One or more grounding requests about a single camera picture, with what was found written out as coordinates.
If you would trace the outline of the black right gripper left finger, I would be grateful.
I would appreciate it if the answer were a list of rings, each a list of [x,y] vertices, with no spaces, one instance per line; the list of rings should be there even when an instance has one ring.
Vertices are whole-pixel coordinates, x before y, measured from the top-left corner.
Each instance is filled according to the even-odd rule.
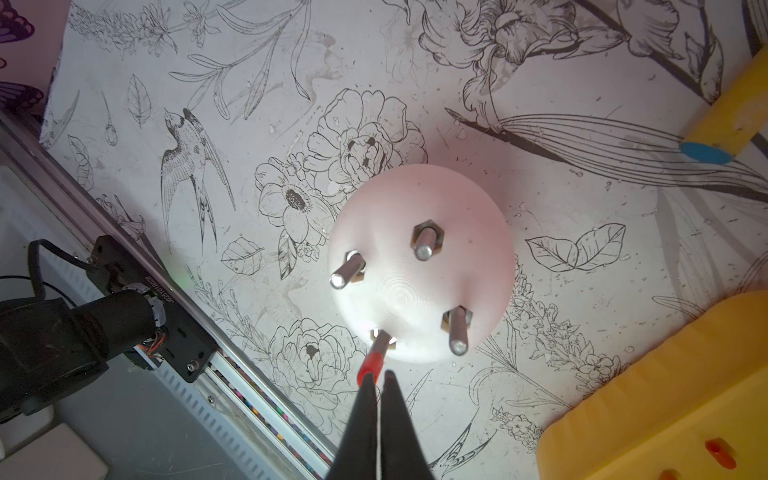
[[[377,397],[372,374],[365,374],[327,480],[375,479]]]

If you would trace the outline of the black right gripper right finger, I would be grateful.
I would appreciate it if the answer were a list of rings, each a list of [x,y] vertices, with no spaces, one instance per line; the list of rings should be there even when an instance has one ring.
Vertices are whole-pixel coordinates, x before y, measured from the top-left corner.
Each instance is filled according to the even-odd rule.
[[[380,430],[382,479],[434,479],[421,450],[396,375],[391,370],[384,373]]]

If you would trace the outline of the red screw protection sleeve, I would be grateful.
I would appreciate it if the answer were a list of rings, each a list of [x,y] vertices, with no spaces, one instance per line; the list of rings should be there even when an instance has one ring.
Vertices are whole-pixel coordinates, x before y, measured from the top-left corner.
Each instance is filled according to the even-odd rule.
[[[362,386],[367,375],[372,377],[374,384],[377,383],[383,369],[384,359],[385,355],[376,351],[370,351],[366,355],[357,374],[357,384],[359,387]]]

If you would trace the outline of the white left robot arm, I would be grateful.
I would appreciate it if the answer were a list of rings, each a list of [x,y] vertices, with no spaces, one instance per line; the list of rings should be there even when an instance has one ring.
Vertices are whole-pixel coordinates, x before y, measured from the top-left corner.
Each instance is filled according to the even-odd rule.
[[[102,298],[71,307],[47,298],[40,251],[84,270]],[[27,248],[33,294],[1,303],[1,420],[31,416],[83,389],[113,358],[143,342],[194,382],[218,349],[214,338],[116,239],[97,239],[92,262],[48,240]]]

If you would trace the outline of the steel screw on dome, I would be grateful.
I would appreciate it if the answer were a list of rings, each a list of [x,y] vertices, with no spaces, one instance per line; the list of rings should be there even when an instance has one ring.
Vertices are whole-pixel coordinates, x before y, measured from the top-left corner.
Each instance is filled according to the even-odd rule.
[[[329,283],[335,290],[342,290],[350,283],[359,281],[366,268],[366,261],[357,251],[352,250],[345,254],[344,262],[334,270],[329,278]]]
[[[468,329],[471,325],[472,312],[463,306],[457,306],[443,315],[443,327],[448,332],[451,353],[463,356],[469,350]]]
[[[370,331],[372,346],[370,351],[385,356],[387,352],[396,345],[396,338],[391,336],[383,329],[372,329]]]
[[[412,233],[411,248],[417,260],[429,261],[440,252],[444,230],[433,220],[417,224]]]

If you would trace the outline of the white dome with screws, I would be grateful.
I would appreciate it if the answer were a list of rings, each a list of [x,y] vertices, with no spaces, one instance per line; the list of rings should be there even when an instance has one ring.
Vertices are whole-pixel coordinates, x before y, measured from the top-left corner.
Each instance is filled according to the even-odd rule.
[[[414,227],[427,220],[444,230],[444,239],[440,252],[421,262],[411,239]],[[443,315],[457,306],[472,312],[468,353],[496,328],[513,295],[516,261],[504,215],[480,186],[448,168],[397,167],[357,189],[331,232],[330,274],[352,250],[366,268],[359,281],[331,287],[334,303],[367,344],[372,329],[395,337],[389,353],[395,360],[459,357],[443,327]]]

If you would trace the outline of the yellow plastic tray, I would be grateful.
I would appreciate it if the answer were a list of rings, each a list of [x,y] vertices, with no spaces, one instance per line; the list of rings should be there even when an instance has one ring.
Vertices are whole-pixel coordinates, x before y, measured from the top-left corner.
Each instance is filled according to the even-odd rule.
[[[542,479],[766,478],[766,292],[717,303],[632,364],[550,425],[536,460]]]

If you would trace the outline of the red sleeve in tray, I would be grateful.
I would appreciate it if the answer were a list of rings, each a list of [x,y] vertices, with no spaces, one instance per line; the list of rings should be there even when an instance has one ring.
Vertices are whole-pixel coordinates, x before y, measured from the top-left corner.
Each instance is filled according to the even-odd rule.
[[[711,439],[705,442],[706,451],[714,460],[726,470],[734,470],[738,464],[729,448],[719,439]]]

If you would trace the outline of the blue yellow garden rake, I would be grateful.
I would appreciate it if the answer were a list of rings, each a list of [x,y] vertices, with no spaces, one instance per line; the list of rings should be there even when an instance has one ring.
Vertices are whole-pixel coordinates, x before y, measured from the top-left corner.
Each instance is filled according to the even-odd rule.
[[[684,138],[680,151],[700,163],[725,165],[766,122],[767,47],[763,47]]]

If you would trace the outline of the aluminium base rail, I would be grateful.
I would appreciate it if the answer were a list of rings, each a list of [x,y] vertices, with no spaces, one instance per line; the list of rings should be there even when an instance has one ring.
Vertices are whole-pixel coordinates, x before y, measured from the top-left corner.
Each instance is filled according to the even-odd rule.
[[[39,144],[39,126],[25,112],[1,114],[2,150],[57,218],[85,248],[78,260],[96,268],[99,287],[110,280],[141,282],[181,311],[170,326],[166,345],[192,351],[202,359],[184,359],[171,351],[165,362],[185,380],[211,380],[244,415],[245,426],[265,435],[306,479],[325,476],[333,446],[287,398],[246,359],[221,327],[190,298],[144,240],[134,240]]]

